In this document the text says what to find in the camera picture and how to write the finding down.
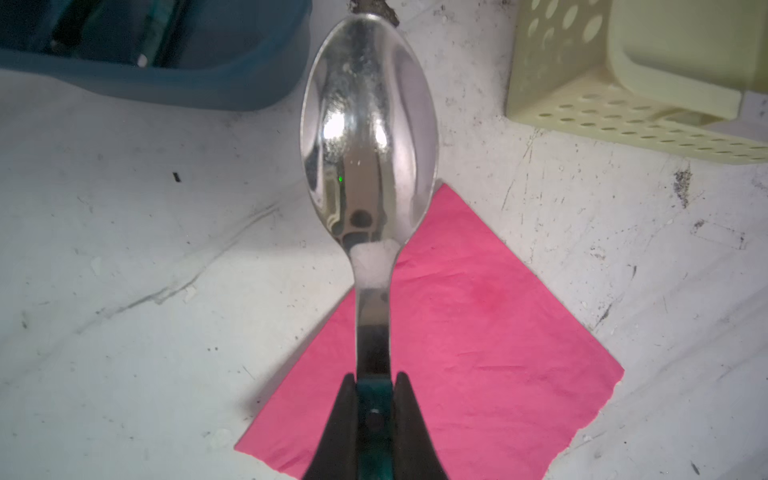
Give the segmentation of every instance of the marble surface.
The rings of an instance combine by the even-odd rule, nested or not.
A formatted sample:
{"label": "marble surface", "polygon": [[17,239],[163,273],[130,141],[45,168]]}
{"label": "marble surface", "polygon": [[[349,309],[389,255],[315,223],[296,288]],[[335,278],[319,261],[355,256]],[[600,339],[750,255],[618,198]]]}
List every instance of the marble surface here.
{"label": "marble surface", "polygon": [[[512,123],[513,1],[390,5],[439,176],[627,370],[546,478],[767,477],[768,165]],[[315,0],[313,50],[346,12]],[[230,113],[0,72],[0,478],[280,478],[232,446],[352,284],[302,87]]]}

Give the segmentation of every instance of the yellow plastic basket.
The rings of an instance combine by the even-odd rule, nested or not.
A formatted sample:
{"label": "yellow plastic basket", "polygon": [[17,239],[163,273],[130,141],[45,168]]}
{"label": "yellow plastic basket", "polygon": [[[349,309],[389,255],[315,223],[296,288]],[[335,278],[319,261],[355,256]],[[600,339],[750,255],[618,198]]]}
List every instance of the yellow plastic basket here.
{"label": "yellow plastic basket", "polygon": [[730,164],[768,144],[712,131],[768,93],[766,0],[526,0],[507,115]]}

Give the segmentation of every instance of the basket hole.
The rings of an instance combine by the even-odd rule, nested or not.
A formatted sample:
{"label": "basket hole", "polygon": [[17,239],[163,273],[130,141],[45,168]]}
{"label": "basket hole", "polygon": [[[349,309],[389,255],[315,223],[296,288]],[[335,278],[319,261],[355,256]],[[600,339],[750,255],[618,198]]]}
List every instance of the basket hole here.
{"label": "basket hole", "polygon": [[574,24],[574,20],[576,20],[577,13],[578,13],[578,5],[571,5],[568,11],[565,12],[565,16],[563,17],[564,30],[568,30],[571,27],[571,25]]}
{"label": "basket hole", "polygon": [[589,22],[587,22],[587,26],[584,27],[584,33],[581,34],[581,39],[584,40],[584,43],[589,43],[594,40],[594,38],[598,36],[598,32],[602,26],[603,15],[595,15],[590,18]]}
{"label": "basket hole", "polygon": [[534,18],[528,26],[528,37],[532,37],[533,34],[536,33],[536,28],[538,28],[538,18]]}
{"label": "basket hole", "polygon": [[554,27],[550,27],[544,33],[544,39],[541,40],[541,50],[546,50],[547,48],[549,48],[549,44],[552,42],[553,37],[554,37]]}
{"label": "basket hole", "polygon": [[552,15],[554,15],[554,11],[558,9],[558,0],[551,0],[549,2],[549,5],[547,5],[547,12],[545,15],[547,18],[552,18]]}

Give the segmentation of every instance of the pink napkin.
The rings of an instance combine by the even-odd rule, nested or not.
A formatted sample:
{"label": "pink napkin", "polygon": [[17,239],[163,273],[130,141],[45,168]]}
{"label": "pink napkin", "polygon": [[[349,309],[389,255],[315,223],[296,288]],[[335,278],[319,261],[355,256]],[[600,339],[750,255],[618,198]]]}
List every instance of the pink napkin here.
{"label": "pink napkin", "polygon": [[[540,480],[624,370],[449,187],[392,278],[392,371],[407,372],[452,480]],[[350,293],[235,449],[301,477],[355,369]]]}

